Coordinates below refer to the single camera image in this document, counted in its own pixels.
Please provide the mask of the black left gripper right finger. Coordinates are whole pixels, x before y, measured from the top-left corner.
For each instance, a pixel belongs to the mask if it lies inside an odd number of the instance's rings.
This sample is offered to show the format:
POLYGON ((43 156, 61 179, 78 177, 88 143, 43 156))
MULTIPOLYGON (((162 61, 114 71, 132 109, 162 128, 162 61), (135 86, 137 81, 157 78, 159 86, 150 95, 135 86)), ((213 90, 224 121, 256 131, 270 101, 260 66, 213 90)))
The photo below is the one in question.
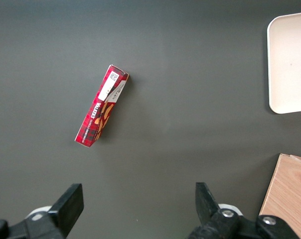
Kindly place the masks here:
POLYGON ((218 204, 206 183, 196 183, 195 204, 200 226, 189 239, 298 239, 283 219, 272 215, 246 219, 238 208, 218 204))

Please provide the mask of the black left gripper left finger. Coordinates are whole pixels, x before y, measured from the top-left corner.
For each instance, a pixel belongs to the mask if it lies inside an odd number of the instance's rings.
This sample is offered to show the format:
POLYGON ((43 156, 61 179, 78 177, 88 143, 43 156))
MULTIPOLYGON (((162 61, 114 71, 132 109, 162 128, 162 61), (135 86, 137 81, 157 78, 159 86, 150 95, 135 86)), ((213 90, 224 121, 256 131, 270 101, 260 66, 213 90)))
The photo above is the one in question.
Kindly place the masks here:
POLYGON ((0 239, 65 239, 83 209, 82 184, 72 184, 48 209, 38 209, 16 225, 0 219, 0 239))

